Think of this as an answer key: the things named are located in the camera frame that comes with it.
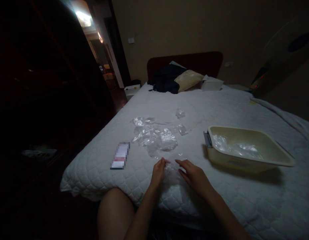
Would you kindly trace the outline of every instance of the plastic bag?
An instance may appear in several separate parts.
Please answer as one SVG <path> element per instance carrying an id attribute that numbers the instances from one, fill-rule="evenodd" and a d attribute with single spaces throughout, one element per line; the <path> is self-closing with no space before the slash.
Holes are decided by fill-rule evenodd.
<path id="1" fill-rule="evenodd" d="M 166 127 L 162 130 L 154 120 L 155 118 L 136 117 L 130 121 L 135 125 L 134 134 L 137 135 L 132 139 L 132 143 L 145 147 L 150 157 L 158 159 L 158 150 L 172 151 L 178 145 L 178 141 L 173 128 Z"/>
<path id="2" fill-rule="evenodd" d="M 154 122 L 155 118 L 136 117 L 129 123 L 133 123 L 135 126 L 150 125 Z"/>
<path id="3" fill-rule="evenodd" d="M 178 141 L 175 136 L 171 133 L 171 130 L 165 128 L 161 133 L 161 146 L 160 150 L 162 151 L 171 151 L 175 149 L 178 145 Z"/>
<path id="4" fill-rule="evenodd" d="M 178 117 L 178 119 L 181 119 L 185 117 L 185 112 L 181 108 L 177 108 L 175 115 Z"/>
<path id="5" fill-rule="evenodd" d="M 180 184 L 180 180 L 182 179 L 182 176 L 180 175 L 178 170 L 180 169 L 180 167 L 174 161 L 175 159 L 179 159 L 182 161 L 187 158 L 182 153 L 176 153 L 169 156 L 168 160 L 170 161 L 170 163 L 166 163 L 164 167 L 163 184 L 165 184 L 166 186 Z"/>
<path id="6" fill-rule="evenodd" d="M 179 133 L 183 136 L 189 133 L 189 131 L 187 131 L 186 127 L 183 126 L 182 124 L 179 124 L 177 126 Z"/>
<path id="7" fill-rule="evenodd" d="M 236 143 L 230 147 L 225 136 L 213 135 L 212 137 L 216 147 L 221 151 L 235 153 L 242 157 L 263 159 L 253 144 Z"/>

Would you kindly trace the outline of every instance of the leg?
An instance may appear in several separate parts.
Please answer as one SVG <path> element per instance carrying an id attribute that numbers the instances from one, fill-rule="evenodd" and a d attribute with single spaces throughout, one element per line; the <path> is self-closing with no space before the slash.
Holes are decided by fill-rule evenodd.
<path id="1" fill-rule="evenodd" d="M 99 239 L 123 240 L 134 217 L 131 200 L 120 189 L 111 189 L 102 199 L 98 210 Z"/>

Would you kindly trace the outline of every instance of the person's left hand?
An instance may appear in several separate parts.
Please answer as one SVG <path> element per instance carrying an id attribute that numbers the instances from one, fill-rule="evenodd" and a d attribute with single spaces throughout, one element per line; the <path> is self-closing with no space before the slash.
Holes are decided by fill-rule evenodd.
<path id="1" fill-rule="evenodd" d="M 150 186 L 153 188 L 159 188 L 164 179 L 164 167 L 168 160 L 161 158 L 153 167 L 152 178 Z"/>

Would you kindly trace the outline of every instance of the wall outlet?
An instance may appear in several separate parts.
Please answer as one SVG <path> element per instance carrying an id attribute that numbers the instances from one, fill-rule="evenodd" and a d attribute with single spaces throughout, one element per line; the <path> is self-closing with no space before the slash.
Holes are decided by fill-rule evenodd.
<path id="1" fill-rule="evenodd" d="M 128 42 L 129 42 L 129 44 L 133 44 L 134 43 L 134 38 L 128 38 Z"/>
<path id="2" fill-rule="evenodd" d="M 224 66 L 225 67 L 232 67 L 233 66 L 233 62 L 226 62 Z"/>

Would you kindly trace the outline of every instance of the beige pillow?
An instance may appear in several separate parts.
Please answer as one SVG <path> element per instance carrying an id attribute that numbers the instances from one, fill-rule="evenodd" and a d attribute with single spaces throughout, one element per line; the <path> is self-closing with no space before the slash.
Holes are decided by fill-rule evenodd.
<path id="1" fill-rule="evenodd" d="M 178 76 L 174 81 L 180 85 L 179 92 L 188 90 L 190 87 L 202 81 L 203 75 L 192 70 L 187 70 Z"/>

